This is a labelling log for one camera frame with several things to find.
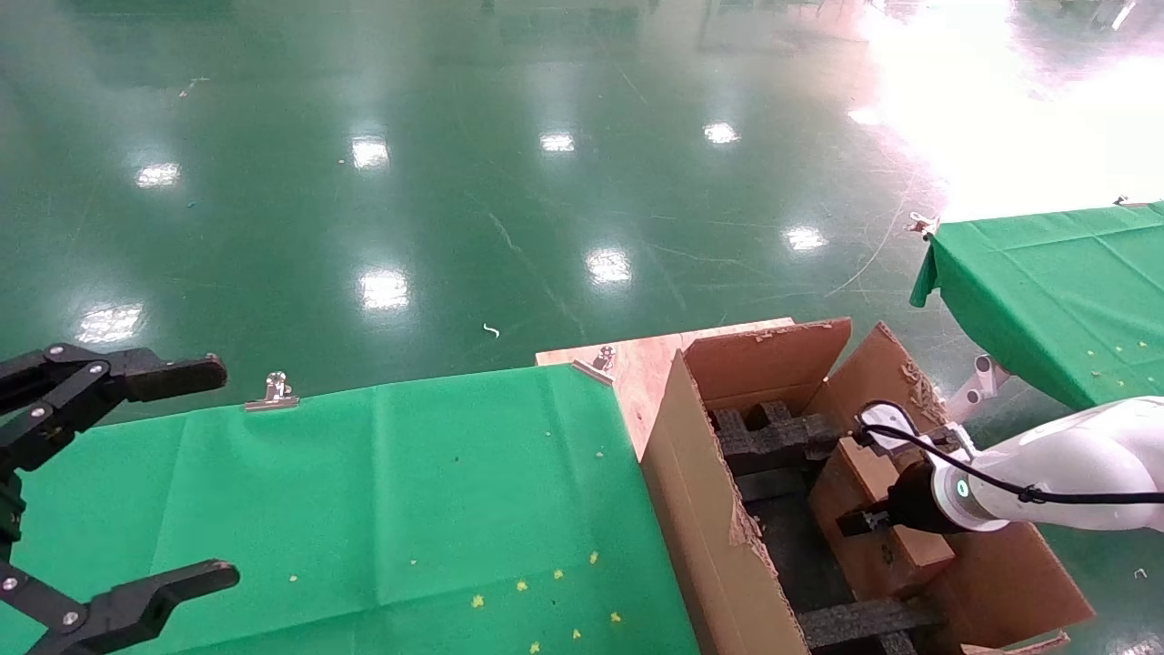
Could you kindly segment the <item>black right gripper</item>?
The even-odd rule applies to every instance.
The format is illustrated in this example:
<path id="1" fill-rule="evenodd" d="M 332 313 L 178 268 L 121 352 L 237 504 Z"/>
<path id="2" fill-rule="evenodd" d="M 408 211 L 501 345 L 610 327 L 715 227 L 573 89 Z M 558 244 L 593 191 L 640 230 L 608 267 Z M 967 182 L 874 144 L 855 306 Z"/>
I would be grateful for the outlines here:
<path id="1" fill-rule="evenodd" d="M 886 531 L 894 525 L 923 532 L 951 532 L 951 521 L 936 501 L 934 474 L 931 463 L 906 467 L 889 487 L 889 511 L 849 511 L 837 518 L 838 531 L 844 537 Z"/>

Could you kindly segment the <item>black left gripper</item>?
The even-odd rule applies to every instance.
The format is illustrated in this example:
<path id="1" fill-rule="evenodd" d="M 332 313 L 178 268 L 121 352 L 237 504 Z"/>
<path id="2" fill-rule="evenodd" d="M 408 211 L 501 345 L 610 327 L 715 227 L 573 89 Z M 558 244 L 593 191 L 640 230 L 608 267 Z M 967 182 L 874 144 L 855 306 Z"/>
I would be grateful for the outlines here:
<path id="1" fill-rule="evenodd" d="M 22 480 L 74 436 L 121 403 L 152 403 L 222 389 L 227 369 L 215 354 L 162 359 L 148 348 L 93 353 L 70 344 L 6 359 L 1 366 L 1 547 L 22 537 Z M 112 654 L 152 641 L 183 601 L 232 589 L 241 581 L 229 562 L 199 562 L 129 581 L 78 601 L 9 562 L 1 565 L 8 606 L 45 626 L 29 654 Z"/>

